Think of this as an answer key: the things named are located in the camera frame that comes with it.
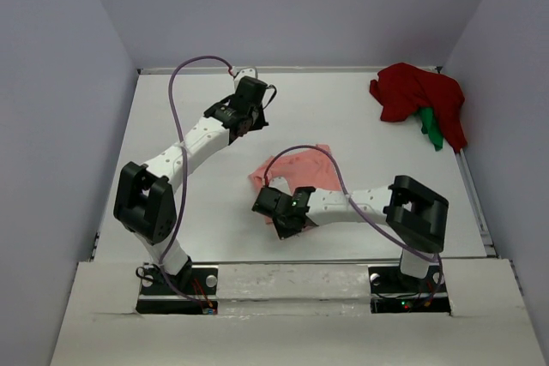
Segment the pink t shirt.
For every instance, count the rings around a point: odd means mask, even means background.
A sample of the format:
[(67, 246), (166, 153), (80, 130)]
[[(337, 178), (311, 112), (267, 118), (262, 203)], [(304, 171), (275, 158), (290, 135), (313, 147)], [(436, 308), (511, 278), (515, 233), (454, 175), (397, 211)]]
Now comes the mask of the pink t shirt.
[(269, 157), (249, 175), (252, 186), (259, 193), (263, 186), (270, 186), (292, 195), (296, 188), (311, 186), (319, 195), (323, 190), (340, 192), (340, 179), (332, 161), (328, 145), (317, 144), (313, 148), (301, 148), (298, 152)]

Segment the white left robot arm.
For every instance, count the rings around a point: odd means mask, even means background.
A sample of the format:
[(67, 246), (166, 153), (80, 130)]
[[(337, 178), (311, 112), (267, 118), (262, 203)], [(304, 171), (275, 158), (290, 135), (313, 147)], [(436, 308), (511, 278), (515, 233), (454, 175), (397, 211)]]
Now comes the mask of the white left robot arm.
[(188, 133), (176, 124), (179, 141), (140, 165), (127, 163), (120, 171), (113, 216), (145, 246), (169, 292), (184, 291), (192, 273), (192, 260), (177, 240), (184, 205), (176, 205), (176, 192), (185, 201), (190, 174), (238, 138), (268, 126), (263, 102), (268, 90), (276, 88), (248, 75), (241, 77), (234, 92), (211, 105)]

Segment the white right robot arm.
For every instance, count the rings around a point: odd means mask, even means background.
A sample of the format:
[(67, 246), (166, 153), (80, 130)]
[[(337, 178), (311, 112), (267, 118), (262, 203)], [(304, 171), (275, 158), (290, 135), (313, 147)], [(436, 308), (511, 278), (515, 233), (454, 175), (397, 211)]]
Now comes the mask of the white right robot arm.
[(400, 175), (388, 186), (350, 193), (305, 186), (289, 195), (263, 186), (252, 211), (270, 219), (280, 239), (312, 227), (368, 224), (401, 248), (395, 281), (403, 290), (413, 291), (428, 279), (443, 251), (449, 201)]

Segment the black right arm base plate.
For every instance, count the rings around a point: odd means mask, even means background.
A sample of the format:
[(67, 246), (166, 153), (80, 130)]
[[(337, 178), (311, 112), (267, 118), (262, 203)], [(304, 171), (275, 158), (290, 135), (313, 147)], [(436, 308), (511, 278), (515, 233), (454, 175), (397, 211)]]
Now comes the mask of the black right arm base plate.
[(431, 265), (424, 279), (404, 275), (398, 266), (369, 267), (368, 274), (374, 315), (451, 312), (439, 266)]

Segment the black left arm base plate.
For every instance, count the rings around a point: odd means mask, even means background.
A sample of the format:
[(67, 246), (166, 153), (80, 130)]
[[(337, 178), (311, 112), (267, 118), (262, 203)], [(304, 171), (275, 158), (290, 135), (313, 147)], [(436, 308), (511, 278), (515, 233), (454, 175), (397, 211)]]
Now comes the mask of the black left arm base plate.
[(190, 280), (175, 292), (155, 265), (139, 266), (140, 280), (136, 312), (141, 315), (216, 315), (218, 275), (216, 265), (196, 265)]

